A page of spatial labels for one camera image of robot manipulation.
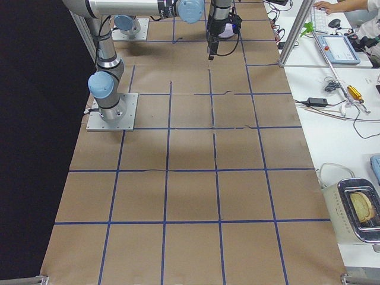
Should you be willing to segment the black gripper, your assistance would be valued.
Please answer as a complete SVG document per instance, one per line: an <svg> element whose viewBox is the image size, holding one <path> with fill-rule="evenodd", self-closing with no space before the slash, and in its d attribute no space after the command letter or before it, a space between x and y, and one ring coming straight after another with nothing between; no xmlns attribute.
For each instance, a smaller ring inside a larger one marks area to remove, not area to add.
<svg viewBox="0 0 380 285"><path fill-rule="evenodd" d="M208 59L214 60L214 55L217 54L219 47L219 34L221 33L221 21L209 17L207 20L207 42L209 49Z"/></svg>

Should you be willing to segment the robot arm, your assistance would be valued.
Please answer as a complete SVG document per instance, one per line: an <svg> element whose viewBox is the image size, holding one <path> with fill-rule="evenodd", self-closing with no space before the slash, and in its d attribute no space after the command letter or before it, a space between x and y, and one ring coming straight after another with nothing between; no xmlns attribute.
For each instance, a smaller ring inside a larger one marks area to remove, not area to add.
<svg viewBox="0 0 380 285"><path fill-rule="evenodd" d="M159 20L180 17L188 24L198 21L204 1L64 1L75 15L83 17L96 46L96 72L88 79L90 93L99 108L101 120L118 128L126 115L135 116L132 94L118 93L124 62L115 50L110 19L124 32L139 28L138 16L157 16Z"/></svg>
<svg viewBox="0 0 380 285"><path fill-rule="evenodd" d="M140 30L141 26L136 16L116 15L114 24L122 34L134 37Z"/></svg>

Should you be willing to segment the person's hand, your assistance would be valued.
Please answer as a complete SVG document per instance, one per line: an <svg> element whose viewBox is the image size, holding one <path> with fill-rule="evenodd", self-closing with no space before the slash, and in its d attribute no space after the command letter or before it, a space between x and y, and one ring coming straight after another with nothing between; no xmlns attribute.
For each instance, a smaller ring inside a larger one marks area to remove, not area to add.
<svg viewBox="0 0 380 285"><path fill-rule="evenodd" d="M318 10L325 11L327 14L335 13L335 6L334 6L334 4L332 4L330 2L327 2L327 1L318 1L318 2L315 2L314 5L313 5L313 7L316 8L316 9L318 9Z"/></svg>

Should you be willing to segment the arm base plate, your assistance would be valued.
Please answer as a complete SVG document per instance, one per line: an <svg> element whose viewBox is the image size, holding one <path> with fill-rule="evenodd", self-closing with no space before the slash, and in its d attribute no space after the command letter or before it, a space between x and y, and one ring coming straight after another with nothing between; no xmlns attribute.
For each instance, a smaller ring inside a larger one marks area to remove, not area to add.
<svg viewBox="0 0 380 285"><path fill-rule="evenodd" d="M112 109L99 108L95 99L88 116L88 131L133 131L138 105L138 93L118 93L119 103Z"/></svg>
<svg viewBox="0 0 380 285"><path fill-rule="evenodd" d="M114 42L144 42L148 36L148 18L136 18L133 21L132 29L125 31L116 26L112 30L112 39Z"/></svg>

